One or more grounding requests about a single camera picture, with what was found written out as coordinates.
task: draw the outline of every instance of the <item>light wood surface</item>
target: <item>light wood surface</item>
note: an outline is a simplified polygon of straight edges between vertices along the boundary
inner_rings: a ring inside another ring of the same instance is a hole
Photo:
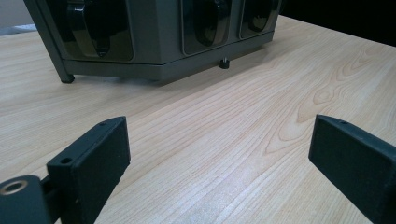
[[[62,84],[37,33],[0,36],[0,78],[0,181],[44,177],[91,126],[127,117],[131,165],[97,223],[370,223],[308,161],[314,117],[396,145],[396,48],[284,17],[230,69],[172,83]]]

